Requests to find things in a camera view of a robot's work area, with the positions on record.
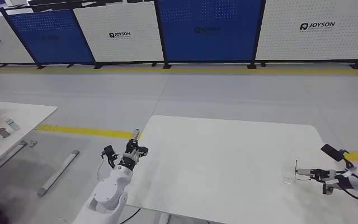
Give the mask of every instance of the small object on table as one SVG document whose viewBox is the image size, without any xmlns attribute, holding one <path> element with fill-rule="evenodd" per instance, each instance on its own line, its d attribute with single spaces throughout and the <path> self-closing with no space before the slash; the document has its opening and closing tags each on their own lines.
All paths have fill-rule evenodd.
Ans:
<svg viewBox="0 0 358 224">
<path fill-rule="evenodd" d="M 10 133 L 6 131 L 6 128 L 0 128 L 0 136 L 2 136 L 3 138 L 7 138 L 10 136 Z"/>
<path fill-rule="evenodd" d="M 18 126 L 12 119 L 8 118 L 7 116 L 3 116 L 5 122 L 15 131 L 20 130 L 20 126 Z"/>
</svg>

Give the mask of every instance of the blue pegboard panel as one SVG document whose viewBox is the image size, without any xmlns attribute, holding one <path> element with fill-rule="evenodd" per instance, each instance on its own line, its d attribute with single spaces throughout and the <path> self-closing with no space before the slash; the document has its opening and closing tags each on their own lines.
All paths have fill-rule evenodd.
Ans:
<svg viewBox="0 0 358 224">
<path fill-rule="evenodd" d="M 261 0 L 159 0 L 169 61 L 250 60 Z"/>
<path fill-rule="evenodd" d="M 92 62 L 70 10 L 10 15 L 39 63 Z"/>
</svg>

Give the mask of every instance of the white tabletop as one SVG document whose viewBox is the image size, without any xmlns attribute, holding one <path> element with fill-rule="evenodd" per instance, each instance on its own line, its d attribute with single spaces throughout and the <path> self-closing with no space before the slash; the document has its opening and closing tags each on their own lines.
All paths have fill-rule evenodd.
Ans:
<svg viewBox="0 0 358 224">
<path fill-rule="evenodd" d="M 335 169 L 310 125 L 153 116 L 147 157 L 126 188 L 130 206 L 226 224 L 356 223 L 356 200 L 285 177 Z"/>
<path fill-rule="evenodd" d="M 30 104 L 14 104 L 0 102 L 0 128 L 6 128 L 11 135 L 7 138 L 0 136 L 0 156 L 7 153 L 13 146 L 18 144 L 30 131 L 43 122 L 57 109 L 56 106 L 41 106 Z M 20 126 L 20 130 L 14 131 L 8 126 L 3 115 L 11 118 Z"/>
</svg>

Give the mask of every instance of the white pegboard panel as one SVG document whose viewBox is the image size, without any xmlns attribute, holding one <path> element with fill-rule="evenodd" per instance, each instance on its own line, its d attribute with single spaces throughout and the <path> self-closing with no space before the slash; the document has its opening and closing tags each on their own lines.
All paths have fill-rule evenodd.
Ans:
<svg viewBox="0 0 358 224">
<path fill-rule="evenodd" d="M 0 64 L 33 62 L 5 18 L 0 16 Z"/>
<path fill-rule="evenodd" d="M 163 60 L 154 2 L 78 8 L 74 13 L 97 62 Z"/>
<path fill-rule="evenodd" d="M 358 59 L 357 9 L 357 0 L 267 0 L 256 59 Z"/>
</svg>

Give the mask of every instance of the white cylinder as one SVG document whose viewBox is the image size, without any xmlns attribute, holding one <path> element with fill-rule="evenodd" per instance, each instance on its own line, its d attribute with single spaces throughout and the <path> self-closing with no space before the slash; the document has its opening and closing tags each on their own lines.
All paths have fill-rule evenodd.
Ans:
<svg viewBox="0 0 358 224">
<path fill-rule="evenodd" d="M 8 118 L 7 116 L 3 116 L 7 125 L 9 125 L 13 130 L 20 130 L 20 126 L 18 126 L 12 119 Z"/>
</svg>

